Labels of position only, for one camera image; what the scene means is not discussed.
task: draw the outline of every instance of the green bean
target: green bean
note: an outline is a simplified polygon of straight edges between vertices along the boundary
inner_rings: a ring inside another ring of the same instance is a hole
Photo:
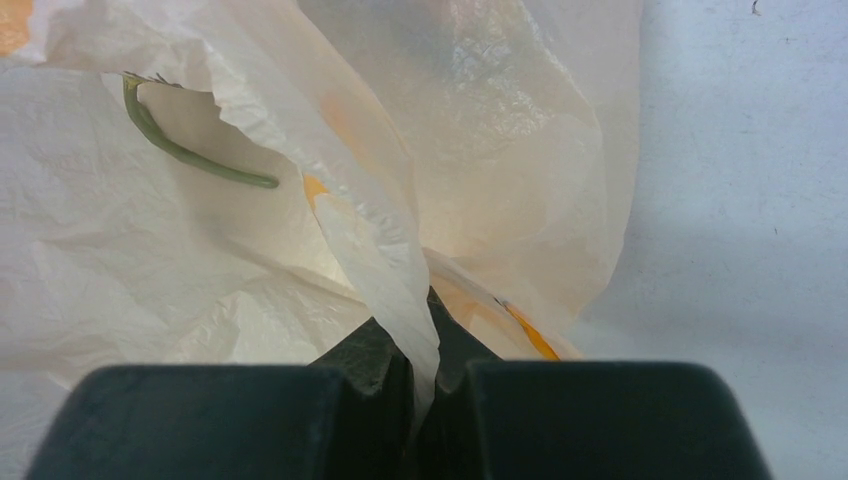
[[[150,110],[138,101],[138,86],[142,83],[144,82],[136,78],[124,76],[124,105],[127,108],[127,114],[129,114],[130,120],[132,120],[142,135],[144,135],[144,138],[150,143],[156,145],[178,161],[197,167],[212,175],[256,187],[277,188],[280,182],[274,177],[256,175],[221,165],[169,140],[165,136],[165,132],[153,120]]]

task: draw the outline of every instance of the white surface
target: white surface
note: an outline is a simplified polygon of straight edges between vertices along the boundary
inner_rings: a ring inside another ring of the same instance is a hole
[[[848,2],[649,1],[624,253],[572,340],[694,360],[776,478],[848,478]]]

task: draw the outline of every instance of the white plastic bag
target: white plastic bag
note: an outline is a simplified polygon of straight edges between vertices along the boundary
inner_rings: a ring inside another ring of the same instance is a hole
[[[423,409],[431,283],[503,356],[575,354],[630,207],[641,1],[13,3],[3,369],[308,362],[374,315]],[[157,150],[126,72],[183,87],[141,88],[169,138],[281,185]]]

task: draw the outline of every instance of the plastic bag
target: plastic bag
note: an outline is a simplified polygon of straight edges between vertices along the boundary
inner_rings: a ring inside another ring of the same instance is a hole
[[[308,362],[374,315],[421,411],[431,283],[497,353],[575,355],[630,207],[641,1],[28,6],[0,15],[4,369]],[[169,138],[280,186],[157,150],[121,74],[182,87],[141,88]]]

